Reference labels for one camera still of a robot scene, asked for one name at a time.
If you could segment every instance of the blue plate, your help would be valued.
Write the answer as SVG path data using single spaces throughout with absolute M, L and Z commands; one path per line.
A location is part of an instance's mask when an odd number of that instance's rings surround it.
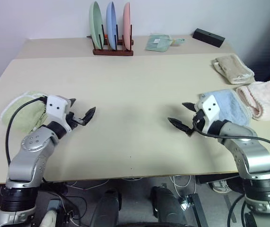
M 117 35 L 116 30 L 116 12 L 113 2 L 110 2 L 106 9 L 106 27 L 107 27 L 107 37 L 112 49 L 116 50 L 115 46 L 115 35 Z

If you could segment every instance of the floor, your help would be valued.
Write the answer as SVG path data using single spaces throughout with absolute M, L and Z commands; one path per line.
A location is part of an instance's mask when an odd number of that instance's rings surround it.
M 175 178 L 179 185 L 185 184 L 189 177 L 178 176 Z M 81 181 L 77 182 L 78 187 L 91 187 L 101 184 L 103 181 Z M 107 184 L 100 187 L 82 191 L 69 187 L 69 196 L 81 196 L 87 200 L 88 208 L 82 223 L 89 225 L 91 217 L 96 207 L 96 203 L 102 197 L 103 193 L 110 187 L 117 188 L 122 194 L 122 209 L 119 212 L 119 224 L 134 223 L 141 221 L 156 222 L 157 219 L 153 216 L 152 205 L 149 200 L 150 189 L 153 186 L 166 186 L 176 196 L 174 185 L 169 177 L 148 177 L 138 181 L 129 182 L 123 179 L 112 179 Z M 194 192 L 194 180 L 192 178 L 188 187 L 179 189 L 178 192 L 184 196 Z M 205 215 L 210 227 L 226 227 L 226 220 L 228 215 L 228 208 L 230 204 L 239 196 L 236 192 L 229 192 L 228 194 L 219 194 L 210 189 L 207 184 L 196 184 L 196 193 L 198 193 Z M 40 223 L 44 213 L 46 212 L 49 200 L 55 196 L 49 195 L 45 192 L 39 192 L 36 205 L 35 221 Z M 78 205 L 80 212 L 85 210 L 85 203 L 81 199 L 73 198 L 72 201 Z M 235 208 L 235 216 L 232 218 L 233 227 L 241 227 L 240 209 L 242 201 Z M 185 216 L 188 225 L 197 226 L 194 214 L 191 208 L 185 211 Z

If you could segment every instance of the green towel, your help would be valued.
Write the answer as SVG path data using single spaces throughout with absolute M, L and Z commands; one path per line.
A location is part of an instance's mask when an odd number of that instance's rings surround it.
M 46 96 L 46 94 L 38 91 L 28 91 L 25 92 L 23 95 L 15 98 L 2 111 L 0 115 L 0 121 L 7 126 L 13 113 L 22 104 L 39 98 L 41 96 Z M 47 114 L 45 113 L 44 103 L 37 101 L 25 106 L 18 112 L 18 114 L 13 120 L 12 129 L 20 130 L 25 133 L 30 133 L 31 131 L 35 131 L 36 129 L 38 129 L 44 123 L 46 118 Z

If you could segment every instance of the folded towel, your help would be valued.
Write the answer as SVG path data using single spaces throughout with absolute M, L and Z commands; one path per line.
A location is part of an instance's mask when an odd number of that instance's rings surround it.
M 254 119 L 270 121 L 270 81 L 238 87 L 236 92 L 248 106 Z
M 22 104 L 41 96 L 45 96 L 45 94 L 36 91 L 28 91 L 15 98 L 2 111 L 0 121 L 5 125 L 8 125 L 13 113 Z M 37 128 L 39 128 L 45 121 L 46 117 L 47 114 L 45 113 L 45 106 L 42 102 L 31 103 L 22 108 L 15 116 L 12 123 L 12 129 L 18 129 L 25 133 L 30 133 L 31 131 L 35 131 Z
M 231 84 L 244 84 L 254 77 L 254 72 L 235 54 L 218 57 L 212 64 Z
M 205 96 L 213 95 L 220 107 L 219 120 L 228 120 L 239 125 L 249 125 L 252 113 L 242 103 L 234 90 L 224 89 L 204 93 Z

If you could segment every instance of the black box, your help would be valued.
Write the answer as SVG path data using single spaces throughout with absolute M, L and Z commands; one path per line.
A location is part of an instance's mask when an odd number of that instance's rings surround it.
M 210 32 L 204 31 L 202 29 L 197 28 L 196 31 L 193 33 L 192 37 L 194 39 L 198 39 L 210 45 L 220 47 L 225 40 L 224 37 L 219 35 L 212 34 Z

